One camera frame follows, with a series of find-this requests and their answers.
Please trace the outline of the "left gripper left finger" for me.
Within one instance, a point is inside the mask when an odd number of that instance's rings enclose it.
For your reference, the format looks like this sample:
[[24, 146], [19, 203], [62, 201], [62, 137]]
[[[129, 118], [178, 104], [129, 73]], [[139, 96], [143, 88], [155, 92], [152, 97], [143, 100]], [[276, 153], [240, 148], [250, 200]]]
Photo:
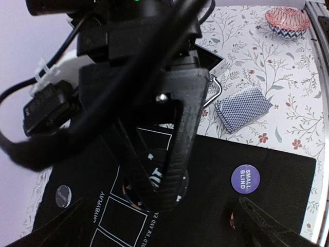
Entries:
[[82, 246], [84, 213], [85, 199], [80, 198], [53, 220], [9, 246]]

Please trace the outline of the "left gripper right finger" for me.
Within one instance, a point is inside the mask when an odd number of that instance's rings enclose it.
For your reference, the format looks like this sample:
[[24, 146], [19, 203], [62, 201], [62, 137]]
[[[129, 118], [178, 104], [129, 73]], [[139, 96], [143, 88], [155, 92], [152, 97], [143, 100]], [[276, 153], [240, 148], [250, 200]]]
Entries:
[[317, 246], [286, 228], [250, 199], [238, 202], [238, 246]]

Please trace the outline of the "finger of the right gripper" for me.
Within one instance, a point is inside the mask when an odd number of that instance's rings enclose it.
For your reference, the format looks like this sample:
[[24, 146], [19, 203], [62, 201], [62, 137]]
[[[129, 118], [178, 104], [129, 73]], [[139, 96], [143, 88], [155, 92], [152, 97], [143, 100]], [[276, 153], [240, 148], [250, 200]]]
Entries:
[[119, 163], [123, 174], [130, 174], [133, 170], [137, 176], [143, 176], [143, 172], [137, 171], [137, 158], [140, 153], [147, 150], [138, 129], [132, 125], [124, 125], [119, 119], [115, 119], [102, 133], [102, 138]]
[[152, 206], [174, 206], [187, 170], [207, 96], [209, 71], [204, 68], [165, 72], [155, 89], [155, 95], [169, 97], [171, 109], [166, 111], [173, 120], [174, 134], [169, 148], [160, 187], [151, 194]]

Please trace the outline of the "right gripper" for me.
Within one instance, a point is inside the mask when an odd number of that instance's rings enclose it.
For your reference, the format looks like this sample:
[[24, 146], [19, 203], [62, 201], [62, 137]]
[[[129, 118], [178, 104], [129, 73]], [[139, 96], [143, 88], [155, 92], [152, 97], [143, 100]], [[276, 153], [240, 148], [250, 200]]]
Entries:
[[96, 129], [117, 118], [120, 109], [150, 93], [153, 80], [187, 37], [187, 30], [206, 1], [177, 1], [151, 28], [145, 43], [137, 49], [122, 73], [118, 74], [77, 121], [77, 129]]

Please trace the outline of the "black white chip stack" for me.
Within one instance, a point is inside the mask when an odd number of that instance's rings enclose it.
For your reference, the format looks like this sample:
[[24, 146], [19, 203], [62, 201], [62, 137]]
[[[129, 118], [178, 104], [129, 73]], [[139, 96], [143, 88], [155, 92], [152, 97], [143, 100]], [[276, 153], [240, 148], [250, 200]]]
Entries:
[[167, 150], [149, 149], [139, 154], [137, 176], [133, 170], [124, 175], [122, 191], [130, 204], [137, 210], [146, 212], [170, 211], [184, 198], [189, 185], [189, 174], [168, 173]]

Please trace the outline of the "clear acrylic dealer button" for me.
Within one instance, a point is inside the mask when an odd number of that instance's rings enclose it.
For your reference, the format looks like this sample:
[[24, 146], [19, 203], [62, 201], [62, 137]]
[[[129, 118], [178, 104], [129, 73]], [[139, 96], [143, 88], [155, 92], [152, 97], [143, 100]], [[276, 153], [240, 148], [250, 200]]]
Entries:
[[71, 203], [71, 189], [67, 185], [61, 185], [56, 191], [56, 204], [59, 208], [67, 208]]

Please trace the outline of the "purple small blind button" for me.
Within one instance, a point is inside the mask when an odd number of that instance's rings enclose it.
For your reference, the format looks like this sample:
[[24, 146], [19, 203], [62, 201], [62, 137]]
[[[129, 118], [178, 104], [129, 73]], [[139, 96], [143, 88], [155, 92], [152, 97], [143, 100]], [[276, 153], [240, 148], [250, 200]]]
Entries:
[[240, 165], [234, 169], [231, 175], [231, 185], [233, 189], [243, 195], [250, 194], [257, 190], [260, 181], [260, 173], [253, 165]]

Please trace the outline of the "orange black poker chip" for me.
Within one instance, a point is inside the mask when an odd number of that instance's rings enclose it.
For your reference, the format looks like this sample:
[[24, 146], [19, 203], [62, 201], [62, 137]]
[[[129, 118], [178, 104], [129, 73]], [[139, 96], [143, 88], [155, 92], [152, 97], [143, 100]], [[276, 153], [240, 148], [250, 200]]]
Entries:
[[230, 223], [230, 226], [235, 230], [234, 212], [232, 212], [230, 215], [229, 223]]

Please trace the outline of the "aluminium poker chip case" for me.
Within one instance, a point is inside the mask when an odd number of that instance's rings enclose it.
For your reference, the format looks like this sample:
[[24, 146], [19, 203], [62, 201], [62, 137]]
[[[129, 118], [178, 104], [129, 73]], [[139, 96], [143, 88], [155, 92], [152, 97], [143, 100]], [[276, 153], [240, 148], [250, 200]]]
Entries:
[[205, 100], [203, 107], [206, 108], [222, 94], [223, 87], [220, 83], [220, 75], [225, 71], [226, 59], [197, 44], [195, 45], [195, 49], [198, 53], [201, 67], [209, 71], [210, 82], [208, 91], [212, 91], [212, 93], [210, 94], [211, 96]]

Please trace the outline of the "black poker playing mat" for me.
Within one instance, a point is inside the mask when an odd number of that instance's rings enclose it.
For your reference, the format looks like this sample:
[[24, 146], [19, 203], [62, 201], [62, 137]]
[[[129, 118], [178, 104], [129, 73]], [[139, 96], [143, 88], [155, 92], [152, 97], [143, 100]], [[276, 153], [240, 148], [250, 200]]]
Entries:
[[[172, 146], [174, 130], [138, 132], [148, 150], [168, 152]], [[247, 195], [231, 185], [234, 169], [243, 164], [253, 165], [261, 176], [257, 190]], [[300, 235], [314, 168], [312, 158], [196, 135], [184, 198], [170, 211], [146, 212], [125, 198], [123, 171], [100, 134], [53, 166], [32, 231], [66, 209], [57, 206], [56, 191], [67, 185], [72, 193], [68, 207], [85, 199], [82, 246], [238, 246], [240, 197]], [[232, 212], [235, 230], [229, 223]]]

